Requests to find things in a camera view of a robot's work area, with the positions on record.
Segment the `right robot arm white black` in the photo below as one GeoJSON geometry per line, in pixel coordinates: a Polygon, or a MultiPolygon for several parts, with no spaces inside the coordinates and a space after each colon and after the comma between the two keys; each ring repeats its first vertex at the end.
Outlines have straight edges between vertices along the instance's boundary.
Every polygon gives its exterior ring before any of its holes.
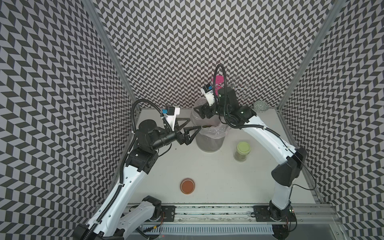
{"type": "Polygon", "coordinates": [[[273,197],[267,207],[268,217],[275,222],[289,221],[293,216],[291,194],[294,181],[299,177],[307,152],[284,141],[269,128],[257,113],[248,106],[240,106],[235,90],[221,88],[218,91],[207,84],[201,88],[206,103],[194,110],[204,119],[218,116],[233,129],[240,129],[256,139],[277,161],[271,175],[275,181],[273,197]]]}

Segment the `glass jar of mung beans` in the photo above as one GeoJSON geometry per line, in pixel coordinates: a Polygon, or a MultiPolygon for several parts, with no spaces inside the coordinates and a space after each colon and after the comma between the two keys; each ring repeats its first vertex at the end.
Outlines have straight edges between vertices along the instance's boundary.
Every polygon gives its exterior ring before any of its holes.
{"type": "Polygon", "coordinates": [[[191,111],[191,121],[194,126],[214,125],[214,113],[205,98],[200,98],[195,102],[191,111]]]}

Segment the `grey mesh trash bin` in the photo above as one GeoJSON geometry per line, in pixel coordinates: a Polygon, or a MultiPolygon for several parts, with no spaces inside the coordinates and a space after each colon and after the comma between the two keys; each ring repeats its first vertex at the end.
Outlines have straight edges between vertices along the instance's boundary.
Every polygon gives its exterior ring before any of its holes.
{"type": "Polygon", "coordinates": [[[225,137],[215,140],[215,139],[202,136],[201,134],[198,133],[195,140],[200,150],[207,153],[213,153],[218,151],[222,147],[225,137]]]}

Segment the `brown jar lid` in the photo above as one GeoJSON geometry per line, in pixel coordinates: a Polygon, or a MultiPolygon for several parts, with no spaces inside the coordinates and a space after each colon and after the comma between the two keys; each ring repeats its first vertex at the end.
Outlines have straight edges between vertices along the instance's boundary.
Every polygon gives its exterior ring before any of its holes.
{"type": "Polygon", "coordinates": [[[193,179],[185,178],[181,181],[180,190],[183,194],[189,195],[195,190],[196,184],[193,179]]]}

